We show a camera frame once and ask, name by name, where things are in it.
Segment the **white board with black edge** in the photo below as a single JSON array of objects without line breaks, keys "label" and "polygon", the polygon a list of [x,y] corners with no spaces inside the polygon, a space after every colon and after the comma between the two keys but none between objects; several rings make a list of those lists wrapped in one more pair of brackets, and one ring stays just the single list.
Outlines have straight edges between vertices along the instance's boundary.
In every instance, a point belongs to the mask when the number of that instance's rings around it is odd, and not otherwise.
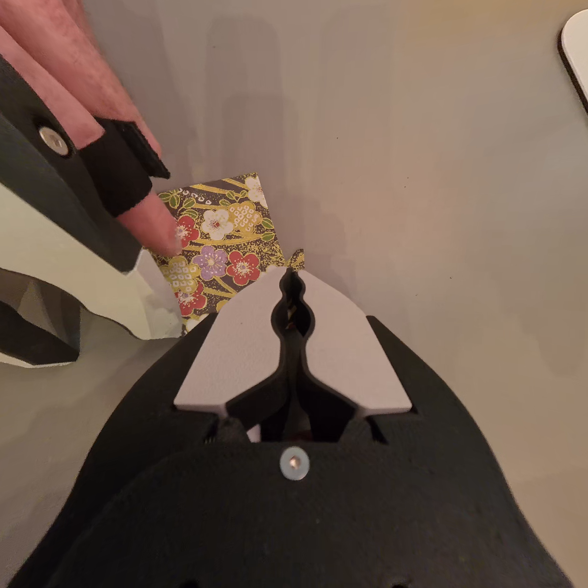
[{"label": "white board with black edge", "polygon": [[566,21],[559,32],[557,48],[564,68],[587,113],[587,9],[575,13]]}]

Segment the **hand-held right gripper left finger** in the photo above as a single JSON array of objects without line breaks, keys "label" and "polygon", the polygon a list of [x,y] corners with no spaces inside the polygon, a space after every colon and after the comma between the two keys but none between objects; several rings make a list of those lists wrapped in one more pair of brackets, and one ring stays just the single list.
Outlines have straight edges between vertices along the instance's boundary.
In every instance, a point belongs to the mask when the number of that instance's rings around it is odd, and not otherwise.
[{"label": "hand-held right gripper left finger", "polygon": [[178,410],[259,427],[262,442],[285,437],[292,402],[287,334],[293,270],[270,270],[221,310],[174,399]]}]

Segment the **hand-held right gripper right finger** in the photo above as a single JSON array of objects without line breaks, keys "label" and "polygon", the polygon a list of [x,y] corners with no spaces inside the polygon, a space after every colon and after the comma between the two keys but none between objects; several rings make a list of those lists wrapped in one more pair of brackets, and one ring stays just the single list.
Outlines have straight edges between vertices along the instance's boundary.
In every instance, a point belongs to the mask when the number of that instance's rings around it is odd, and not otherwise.
[{"label": "hand-held right gripper right finger", "polygon": [[362,310],[307,270],[292,274],[299,333],[293,384],[314,442],[338,442],[354,419],[401,415],[412,402]]}]

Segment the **person's left hand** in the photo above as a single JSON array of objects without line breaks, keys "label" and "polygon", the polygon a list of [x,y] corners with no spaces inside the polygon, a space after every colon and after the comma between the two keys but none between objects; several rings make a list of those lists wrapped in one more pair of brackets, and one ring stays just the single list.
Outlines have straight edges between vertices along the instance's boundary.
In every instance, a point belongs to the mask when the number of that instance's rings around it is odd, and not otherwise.
[{"label": "person's left hand", "polygon": [[181,253],[175,218],[153,191],[160,145],[103,57],[82,1],[1,1],[1,55],[79,152],[105,209],[162,256]]}]

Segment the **floral patterned origami paper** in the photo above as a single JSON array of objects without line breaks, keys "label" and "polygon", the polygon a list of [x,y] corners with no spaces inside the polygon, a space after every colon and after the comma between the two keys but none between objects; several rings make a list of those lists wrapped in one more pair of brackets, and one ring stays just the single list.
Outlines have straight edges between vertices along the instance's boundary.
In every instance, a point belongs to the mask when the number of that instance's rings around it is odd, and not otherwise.
[{"label": "floral patterned origami paper", "polygon": [[152,257],[180,309],[179,336],[219,312],[275,268],[303,270],[305,255],[282,251],[257,173],[158,194],[176,221],[176,256]]}]

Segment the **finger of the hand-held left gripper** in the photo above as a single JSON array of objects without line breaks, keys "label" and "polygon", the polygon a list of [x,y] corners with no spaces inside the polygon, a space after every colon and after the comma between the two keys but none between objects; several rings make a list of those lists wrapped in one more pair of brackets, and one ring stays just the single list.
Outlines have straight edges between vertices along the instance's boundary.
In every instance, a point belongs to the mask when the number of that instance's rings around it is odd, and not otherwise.
[{"label": "finger of the hand-held left gripper", "polygon": [[64,366],[80,352],[81,305],[57,287],[1,270],[1,363]]},{"label": "finger of the hand-held left gripper", "polygon": [[138,339],[182,333],[179,304],[152,255],[142,249],[121,272],[1,185],[1,268],[72,295],[89,312]]}]

